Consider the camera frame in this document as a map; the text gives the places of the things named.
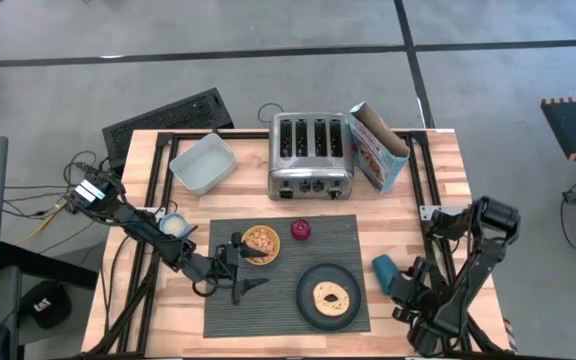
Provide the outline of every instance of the stainless steel toaster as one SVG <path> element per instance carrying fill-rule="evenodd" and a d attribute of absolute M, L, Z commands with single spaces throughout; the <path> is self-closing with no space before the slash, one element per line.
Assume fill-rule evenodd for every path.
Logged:
<path fill-rule="evenodd" d="M 280 113 L 270 124 L 268 196 L 347 199 L 354 166 L 348 119 L 340 113 Z"/>

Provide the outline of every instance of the toaster slot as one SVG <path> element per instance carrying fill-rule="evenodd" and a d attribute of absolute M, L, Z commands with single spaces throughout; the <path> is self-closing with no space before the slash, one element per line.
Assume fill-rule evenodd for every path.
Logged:
<path fill-rule="evenodd" d="M 295 124 L 295 144 L 298 157 L 308 156 L 308 123 L 299 119 Z"/>
<path fill-rule="evenodd" d="M 279 123 L 279 156 L 292 156 L 292 121 L 281 120 Z"/>
<path fill-rule="evenodd" d="M 332 157 L 343 157 L 344 149 L 341 144 L 341 121 L 330 120 L 330 152 Z"/>
<path fill-rule="evenodd" d="M 326 136 L 326 121 L 315 121 L 315 156 L 328 156 L 328 136 Z"/>

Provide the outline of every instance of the gray mat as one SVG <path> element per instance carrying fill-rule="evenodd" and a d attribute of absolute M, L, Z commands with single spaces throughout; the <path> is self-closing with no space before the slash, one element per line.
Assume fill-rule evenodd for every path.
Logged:
<path fill-rule="evenodd" d="M 290 224 L 297 218 L 212 220 L 210 253 L 230 240 L 233 232 L 242 234 L 254 225 L 272 227 L 281 239 L 279 255 L 270 264 L 256 266 L 240 261 L 239 279 L 269 278 L 270 282 L 246 293 L 241 304 L 230 302 L 230 292 L 217 291 L 206 299 L 204 337 L 297 335 L 321 333 L 307 323 L 296 304 L 297 283 L 306 270 L 321 263 L 333 263 L 353 274 L 361 289 L 361 309 L 352 324 L 340 332 L 369 332 L 370 318 L 361 266 L 357 218 L 346 216 L 307 217 L 312 234 L 296 241 Z"/>

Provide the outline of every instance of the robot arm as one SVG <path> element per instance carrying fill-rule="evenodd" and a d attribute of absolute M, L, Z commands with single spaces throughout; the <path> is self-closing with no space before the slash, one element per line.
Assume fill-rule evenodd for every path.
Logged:
<path fill-rule="evenodd" d="M 238 304 L 241 296 L 267 279 L 238 281 L 237 270 L 240 257 L 262 257 L 266 254 L 249 248 L 240 233 L 233 233 L 228 244 L 220 245 L 215 256 L 206 257 L 195 253 L 197 245 L 188 239 L 194 227 L 181 238 L 164 234 L 159 230 L 155 215 L 136 209 L 128 203 L 123 185 L 118 179 L 85 164 L 79 164 L 86 176 L 79 186 L 65 198 L 71 212 L 80 211 L 101 224 L 120 226 L 126 235 L 136 241 L 152 245 L 162 262 L 171 270 L 180 271 L 193 282 L 193 291 L 202 297 L 213 295 L 217 289 L 231 289 L 232 302 Z M 206 281 L 212 289 L 200 292 L 196 284 Z"/>
<path fill-rule="evenodd" d="M 393 317 L 411 324 L 407 337 L 418 353 L 432 354 L 439 340 L 458 338 L 470 328 L 468 306 L 517 239 L 518 228 L 517 210 L 487 197 L 457 215 L 433 213 L 428 235 L 458 240 L 468 233 L 468 259 L 454 284 L 439 291 L 424 284 L 427 275 L 441 276 L 437 265 L 421 257 L 391 282 Z"/>

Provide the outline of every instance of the small red fruit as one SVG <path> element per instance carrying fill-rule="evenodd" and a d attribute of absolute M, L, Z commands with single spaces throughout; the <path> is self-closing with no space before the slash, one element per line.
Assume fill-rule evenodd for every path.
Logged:
<path fill-rule="evenodd" d="M 298 219 L 290 225 L 290 232 L 295 240 L 308 240 L 310 237 L 310 224 L 304 219 Z"/>

